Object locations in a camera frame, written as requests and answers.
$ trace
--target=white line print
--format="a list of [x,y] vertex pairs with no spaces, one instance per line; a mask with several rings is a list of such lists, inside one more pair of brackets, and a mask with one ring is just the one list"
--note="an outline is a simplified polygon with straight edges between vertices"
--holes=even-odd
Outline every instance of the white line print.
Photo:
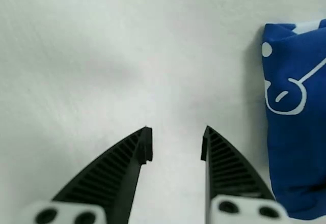
[[[321,61],[318,65],[316,65],[316,67],[314,67],[311,71],[309,71],[306,75],[304,75],[300,80],[295,80],[293,78],[288,78],[288,81],[291,83],[296,84],[300,91],[301,91],[301,101],[299,103],[299,105],[291,110],[291,111],[277,111],[275,109],[273,109],[268,101],[268,88],[271,86],[271,82],[269,80],[265,80],[265,100],[266,100],[266,105],[267,108],[278,114],[278,115],[285,115],[285,116],[293,116],[293,115],[298,115],[300,114],[306,105],[307,102],[307,89],[306,87],[303,85],[303,83],[308,80],[311,76],[313,76],[318,70],[320,70],[324,65],[326,64],[326,58]],[[279,102],[281,101],[282,98],[284,98],[289,92],[288,91],[283,91],[281,92],[275,99],[275,102]]]

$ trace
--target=white surface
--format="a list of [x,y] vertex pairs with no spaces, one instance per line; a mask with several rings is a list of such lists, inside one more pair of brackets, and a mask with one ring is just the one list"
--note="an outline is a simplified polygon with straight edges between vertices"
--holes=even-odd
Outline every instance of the white surface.
[[131,224],[204,222],[207,124],[269,182],[261,27],[324,3],[0,0],[0,222],[145,125]]
[[14,224],[37,224],[38,215],[47,209],[57,211],[51,224],[74,224],[81,214],[87,212],[95,216],[93,224],[106,224],[104,209],[99,206],[50,201],[37,201],[29,204],[20,213],[14,215]]
[[[238,208],[238,213],[228,213],[220,210],[223,202],[231,202]],[[278,218],[261,215],[260,208],[268,207],[276,211]],[[286,210],[272,200],[262,200],[227,195],[218,195],[211,201],[210,224],[292,224]]]

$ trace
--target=white cartoon drawing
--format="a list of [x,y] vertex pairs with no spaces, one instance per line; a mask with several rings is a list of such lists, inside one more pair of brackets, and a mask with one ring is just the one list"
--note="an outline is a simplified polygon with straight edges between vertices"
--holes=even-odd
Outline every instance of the white cartoon drawing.
[[[262,55],[264,57],[268,57],[271,55],[273,49],[271,47],[271,45],[267,42],[264,42],[262,45]],[[301,101],[298,104],[298,106],[296,108],[294,108],[293,110],[290,111],[278,111],[273,109],[270,104],[269,104],[269,98],[268,98],[268,89],[271,86],[271,82],[269,80],[265,80],[265,100],[266,100],[266,105],[267,108],[278,114],[278,115],[285,115],[285,116],[291,116],[291,115],[298,115],[300,114],[306,105],[307,102],[307,89],[304,86],[304,82],[309,79],[311,76],[313,76],[318,70],[320,70],[324,65],[326,64],[326,58],[324,60],[322,60],[318,65],[316,65],[311,71],[309,71],[306,75],[304,75],[300,80],[296,80],[293,78],[288,78],[288,81],[291,83],[296,84],[300,91],[301,91]],[[281,99],[283,99],[289,92],[288,91],[282,91],[275,99],[275,102],[280,102]]]

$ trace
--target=blue cloth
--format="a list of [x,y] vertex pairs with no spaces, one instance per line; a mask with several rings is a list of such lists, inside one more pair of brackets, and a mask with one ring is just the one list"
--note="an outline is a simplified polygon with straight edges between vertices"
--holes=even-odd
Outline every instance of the blue cloth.
[[326,20],[267,24],[262,40],[270,179],[290,217],[326,214]]

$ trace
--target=white background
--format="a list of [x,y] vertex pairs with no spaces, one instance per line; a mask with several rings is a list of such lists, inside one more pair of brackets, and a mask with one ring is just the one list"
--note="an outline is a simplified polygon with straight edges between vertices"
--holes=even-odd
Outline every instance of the white background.
[[204,223],[207,124],[269,184],[261,27],[325,1],[0,0],[0,222],[145,125],[130,224]]

